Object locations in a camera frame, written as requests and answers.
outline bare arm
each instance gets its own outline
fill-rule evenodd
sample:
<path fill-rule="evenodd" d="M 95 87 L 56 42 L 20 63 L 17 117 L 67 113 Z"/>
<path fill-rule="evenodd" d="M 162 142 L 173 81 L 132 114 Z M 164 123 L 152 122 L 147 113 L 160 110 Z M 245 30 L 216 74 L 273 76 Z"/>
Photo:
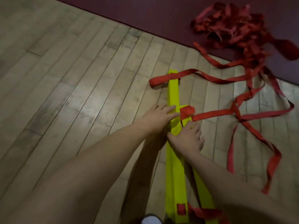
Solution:
<path fill-rule="evenodd" d="M 270 197 L 202 155 L 204 138 L 199 124 L 190 121 L 177 136 L 168 140 L 197 171 L 216 205 L 235 223 L 298 223 L 291 214 Z"/>
<path fill-rule="evenodd" d="M 4 223 L 92 223 L 110 187 L 149 135 L 180 113 L 154 105 L 143 118 L 95 143 L 21 203 Z"/>

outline hardwood floor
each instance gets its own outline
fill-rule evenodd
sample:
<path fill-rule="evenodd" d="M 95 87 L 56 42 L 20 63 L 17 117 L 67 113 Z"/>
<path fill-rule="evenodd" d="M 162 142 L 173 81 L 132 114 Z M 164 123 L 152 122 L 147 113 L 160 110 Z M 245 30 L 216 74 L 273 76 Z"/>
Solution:
<path fill-rule="evenodd" d="M 55 0 L 1 3 L 0 217 L 94 142 L 133 123 L 153 103 L 166 103 L 167 89 L 151 89 L 150 78 L 168 69 L 197 68 L 223 79 L 244 73 L 242 67 L 219 70 L 195 49 Z M 295 109 L 251 124 L 283 155 L 269 196 L 299 213 L 299 87 L 279 83 Z M 180 80 L 180 102 L 194 106 L 197 113 L 224 109 L 245 90 L 245 82 L 217 85 L 190 75 Z M 284 108 L 267 84 L 240 110 Z M 223 167 L 235 124 L 233 116 L 201 121 L 206 139 L 202 153 Z M 237 175 L 261 189 L 271 151 L 241 125 L 234 143 Z M 134 192 L 141 197 L 147 193 L 131 179 L 138 173 L 142 147 L 143 143 L 108 192 L 94 223 L 132 218 L 128 211 L 134 207 Z M 166 148 L 154 160 L 144 206 L 147 213 L 164 219 Z M 188 199 L 196 205 L 191 185 L 187 180 Z"/>

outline person's left hand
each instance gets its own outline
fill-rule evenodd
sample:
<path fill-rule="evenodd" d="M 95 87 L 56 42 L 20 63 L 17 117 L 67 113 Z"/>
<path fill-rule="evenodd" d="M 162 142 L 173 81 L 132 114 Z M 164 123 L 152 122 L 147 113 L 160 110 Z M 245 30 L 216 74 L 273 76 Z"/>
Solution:
<path fill-rule="evenodd" d="M 140 121 L 149 129 L 151 134 L 157 134 L 163 131 L 164 127 L 174 118 L 181 115 L 179 112 L 170 113 L 175 109 L 175 105 L 153 105 L 140 119 Z"/>

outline yellow bar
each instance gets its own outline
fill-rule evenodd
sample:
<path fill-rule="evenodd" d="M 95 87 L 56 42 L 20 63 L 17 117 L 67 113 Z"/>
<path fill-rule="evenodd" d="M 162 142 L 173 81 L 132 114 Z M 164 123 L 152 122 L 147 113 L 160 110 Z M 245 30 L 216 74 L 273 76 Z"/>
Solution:
<path fill-rule="evenodd" d="M 168 74 L 177 73 L 169 70 Z M 168 82 L 168 105 L 176 105 L 175 112 L 180 112 L 180 101 L 178 93 L 178 80 L 173 79 Z M 180 117 L 175 118 L 170 123 L 171 133 L 178 135 L 181 131 Z M 177 204 L 185 204 L 186 215 L 177 214 Z M 182 157 L 177 157 L 173 149 L 167 142 L 166 145 L 166 214 L 175 223 L 189 222 L 187 193 L 185 183 L 184 161 Z"/>
<path fill-rule="evenodd" d="M 188 118 L 182 120 L 183 127 L 187 124 L 188 121 L 192 121 L 192 118 L 188 117 Z M 198 173 L 196 172 L 195 169 L 193 169 L 193 174 L 194 174 L 194 178 L 195 178 L 195 182 L 196 182 L 196 188 L 197 188 L 197 193 L 199 196 L 199 201 L 200 201 L 201 207 L 202 208 L 210 208 L 210 209 L 215 208 L 210 192 L 208 191 L 207 187 L 205 186 L 204 182 L 202 181 L 202 179 L 200 178 L 200 176 L 198 175 Z M 218 219 L 211 219 L 211 220 L 205 219 L 204 222 L 206 224 L 218 224 L 219 223 Z"/>

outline tangled red strap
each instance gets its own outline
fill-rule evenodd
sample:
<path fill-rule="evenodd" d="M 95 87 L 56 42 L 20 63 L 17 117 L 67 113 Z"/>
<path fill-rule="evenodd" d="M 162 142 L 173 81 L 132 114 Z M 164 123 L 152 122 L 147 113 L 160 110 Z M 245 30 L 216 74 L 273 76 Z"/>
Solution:
<path fill-rule="evenodd" d="M 209 15 L 208 17 L 206 17 L 206 15 L 210 11 L 216 12 L 213 15 Z M 245 126 L 258 140 L 267 145 L 274 153 L 273 156 L 269 159 L 267 165 L 267 183 L 262 190 L 263 193 L 267 194 L 270 189 L 274 172 L 281 160 L 281 153 L 273 143 L 267 141 L 260 132 L 258 132 L 251 126 L 248 121 L 283 115 L 290 112 L 294 108 L 294 104 L 286 98 L 286 96 L 281 91 L 274 75 L 267 67 L 264 66 L 265 58 L 270 54 L 266 52 L 262 46 L 267 42 L 271 43 L 285 58 L 289 60 L 296 60 L 299 58 L 299 49 L 288 40 L 278 40 L 273 38 L 264 26 L 263 15 L 250 14 L 249 5 L 246 5 L 245 7 L 240 9 L 233 4 L 225 5 L 223 3 L 215 3 L 214 5 L 206 8 L 200 15 L 198 15 L 191 22 L 191 26 L 196 33 L 207 32 L 208 37 L 216 37 L 216 40 L 212 40 L 214 48 L 233 48 L 234 46 L 238 47 L 239 49 L 242 48 L 242 59 L 235 60 L 227 64 L 221 64 L 215 59 L 211 58 L 208 55 L 207 51 L 198 43 L 193 43 L 195 47 L 200 51 L 201 55 L 206 58 L 213 66 L 223 69 L 242 65 L 245 68 L 245 74 L 229 79 L 218 79 L 200 70 L 188 69 L 177 74 L 155 77 L 150 80 L 150 86 L 154 87 L 159 84 L 168 82 L 168 80 L 180 79 L 190 74 L 196 74 L 210 82 L 217 84 L 228 84 L 232 82 L 246 81 L 248 91 L 237 96 L 230 109 L 215 110 L 193 115 L 192 120 L 198 121 L 211 117 L 234 114 L 234 116 L 238 120 L 238 123 L 241 123 L 243 126 Z M 252 78 L 256 75 L 259 75 L 262 81 L 264 81 L 264 78 L 268 78 L 276 94 L 278 94 L 281 98 L 287 99 L 290 105 L 288 109 L 241 115 L 239 107 L 242 102 L 254 97 L 254 95 L 258 93 L 265 85 L 264 83 L 259 88 L 253 88 Z M 193 113 L 195 113 L 194 108 L 191 106 L 186 106 L 181 109 L 181 119 L 185 119 Z M 230 147 L 228 150 L 227 170 L 231 173 L 234 173 L 234 134 L 237 130 L 237 127 L 238 124 L 233 129 Z M 213 210 L 193 208 L 190 205 L 188 205 L 188 207 L 190 211 L 194 212 L 200 218 L 218 218 L 221 223 L 228 223 L 227 219 L 220 219 L 221 215 L 216 209 Z"/>

